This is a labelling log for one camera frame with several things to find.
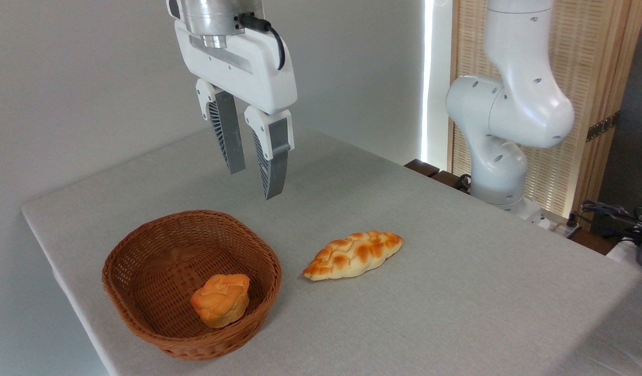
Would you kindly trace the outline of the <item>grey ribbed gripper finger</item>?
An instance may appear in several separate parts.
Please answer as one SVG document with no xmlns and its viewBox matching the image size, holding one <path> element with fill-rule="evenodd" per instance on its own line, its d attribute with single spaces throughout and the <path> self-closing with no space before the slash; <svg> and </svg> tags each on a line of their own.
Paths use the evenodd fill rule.
<svg viewBox="0 0 642 376">
<path fill-rule="evenodd" d="M 285 185 L 289 152 L 294 150 L 294 130 L 289 110 L 266 114 L 253 105 L 244 112 L 251 127 L 264 197 L 280 195 Z"/>
<path fill-rule="evenodd" d="M 195 89 L 202 116 L 214 130 L 229 173 L 246 169 L 234 96 L 201 78 Z"/>
</svg>

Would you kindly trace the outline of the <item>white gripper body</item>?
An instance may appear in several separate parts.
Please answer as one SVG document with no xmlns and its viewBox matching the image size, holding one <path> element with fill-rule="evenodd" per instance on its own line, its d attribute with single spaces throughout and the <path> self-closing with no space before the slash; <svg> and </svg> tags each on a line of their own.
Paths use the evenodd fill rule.
<svg viewBox="0 0 642 376">
<path fill-rule="evenodd" d="M 225 49 L 207 48 L 177 20 L 174 23 L 185 65 L 192 74 L 266 114 L 289 109 L 298 98 L 288 47 L 281 70 L 275 36 L 247 29 L 228 36 Z"/>
</svg>

